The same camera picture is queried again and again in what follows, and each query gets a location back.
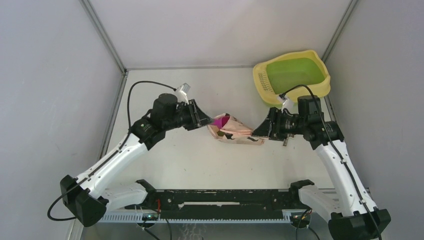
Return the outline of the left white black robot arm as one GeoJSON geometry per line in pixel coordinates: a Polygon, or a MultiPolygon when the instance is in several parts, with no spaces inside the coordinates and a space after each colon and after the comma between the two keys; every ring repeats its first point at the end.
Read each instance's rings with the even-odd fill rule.
{"type": "Polygon", "coordinates": [[[166,132],[187,131],[210,125],[214,119],[204,113],[194,99],[179,102],[171,93],[163,93],[151,109],[129,127],[126,136],[96,162],[76,177],[66,175],[60,181],[61,199],[68,210],[85,227],[96,224],[108,211],[140,204],[149,209],[157,196],[135,182],[119,189],[108,186],[131,162],[146,154],[166,132]]]}

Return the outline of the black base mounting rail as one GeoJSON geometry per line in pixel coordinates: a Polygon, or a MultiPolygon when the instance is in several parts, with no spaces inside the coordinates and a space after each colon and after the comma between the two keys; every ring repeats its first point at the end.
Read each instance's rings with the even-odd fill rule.
{"type": "Polygon", "coordinates": [[[286,189],[156,190],[141,206],[163,217],[237,220],[277,217],[281,212],[307,208],[286,189]]]}

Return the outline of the yellow green litter box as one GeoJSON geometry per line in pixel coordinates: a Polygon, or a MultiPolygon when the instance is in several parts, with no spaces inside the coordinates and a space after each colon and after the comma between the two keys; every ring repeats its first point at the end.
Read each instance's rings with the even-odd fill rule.
{"type": "Polygon", "coordinates": [[[281,108],[278,95],[297,86],[307,85],[319,98],[331,91],[331,76],[314,50],[290,52],[256,64],[252,70],[256,90],[268,107],[281,108]]]}

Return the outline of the black sealing clip strip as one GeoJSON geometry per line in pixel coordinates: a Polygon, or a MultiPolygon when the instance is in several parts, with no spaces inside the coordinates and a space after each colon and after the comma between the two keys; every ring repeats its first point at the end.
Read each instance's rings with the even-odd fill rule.
{"type": "Polygon", "coordinates": [[[287,135],[287,137],[284,139],[283,141],[283,146],[286,147],[288,145],[289,142],[289,138],[290,138],[290,134],[287,135]]]}

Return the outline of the pink cat litter bag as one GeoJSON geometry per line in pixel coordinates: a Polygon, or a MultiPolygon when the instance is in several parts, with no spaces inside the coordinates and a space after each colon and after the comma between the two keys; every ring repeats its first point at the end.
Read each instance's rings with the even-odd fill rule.
{"type": "Polygon", "coordinates": [[[207,126],[209,133],[213,136],[214,139],[226,144],[242,144],[254,146],[260,146],[264,144],[264,139],[252,136],[253,129],[246,126],[244,123],[228,113],[217,115],[214,117],[214,120],[224,115],[230,116],[230,119],[223,128],[219,129],[218,127],[214,126],[213,123],[207,126]]]}

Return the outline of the magenta plastic scoop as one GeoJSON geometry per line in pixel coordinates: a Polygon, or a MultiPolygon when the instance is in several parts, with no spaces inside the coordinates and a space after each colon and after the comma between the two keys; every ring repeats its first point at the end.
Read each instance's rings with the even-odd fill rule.
{"type": "Polygon", "coordinates": [[[229,119],[230,119],[229,115],[220,116],[214,120],[212,125],[216,126],[219,129],[222,129],[227,124],[229,119]]]}

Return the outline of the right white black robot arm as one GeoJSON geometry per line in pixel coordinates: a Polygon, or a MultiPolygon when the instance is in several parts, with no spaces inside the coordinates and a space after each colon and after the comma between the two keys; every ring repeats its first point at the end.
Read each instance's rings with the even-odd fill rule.
{"type": "Polygon", "coordinates": [[[315,95],[299,97],[297,108],[297,113],[290,113],[285,107],[270,108],[252,136],[273,141],[302,136],[323,162],[338,201],[305,179],[291,183],[289,203],[295,208],[305,205],[326,220],[334,240],[382,239],[391,216],[387,209],[378,208],[362,184],[338,124],[325,121],[321,101],[315,95]]]}

